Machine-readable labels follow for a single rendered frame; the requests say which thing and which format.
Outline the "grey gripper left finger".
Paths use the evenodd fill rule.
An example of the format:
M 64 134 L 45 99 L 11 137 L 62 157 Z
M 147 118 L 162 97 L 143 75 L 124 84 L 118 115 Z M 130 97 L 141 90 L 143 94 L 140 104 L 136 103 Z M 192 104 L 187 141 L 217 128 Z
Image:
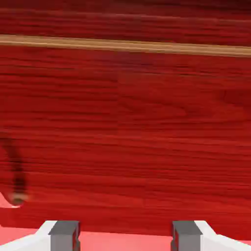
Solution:
M 79 221 L 45 221 L 34 233 L 0 246 L 0 251 L 80 251 Z

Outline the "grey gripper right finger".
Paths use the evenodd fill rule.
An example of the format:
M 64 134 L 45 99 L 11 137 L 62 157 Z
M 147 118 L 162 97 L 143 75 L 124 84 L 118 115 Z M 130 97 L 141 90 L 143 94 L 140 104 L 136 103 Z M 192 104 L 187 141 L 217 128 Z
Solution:
M 171 251 L 251 251 L 243 242 L 217 234 L 206 221 L 173 221 Z

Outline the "red wooden cabinet door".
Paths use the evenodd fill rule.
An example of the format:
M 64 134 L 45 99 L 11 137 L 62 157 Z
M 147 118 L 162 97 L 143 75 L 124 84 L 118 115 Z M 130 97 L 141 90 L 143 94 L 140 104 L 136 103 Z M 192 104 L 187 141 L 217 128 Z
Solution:
M 251 0 L 0 0 L 0 34 L 251 46 Z
M 0 48 L 0 131 L 29 201 L 0 224 L 251 240 L 251 57 Z

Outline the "red wooden cabinet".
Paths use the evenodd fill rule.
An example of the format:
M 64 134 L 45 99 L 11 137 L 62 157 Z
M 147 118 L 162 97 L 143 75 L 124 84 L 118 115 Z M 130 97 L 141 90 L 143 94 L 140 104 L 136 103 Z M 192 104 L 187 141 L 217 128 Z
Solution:
M 251 46 L 186 44 L 155 41 L 72 38 L 21 34 L 0 34 L 0 48 L 24 47 L 43 49 L 142 52 L 156 54 L 251 57 Z M 0 145 L 0 190 L 6 194 L 13 188 L 10 161 Z

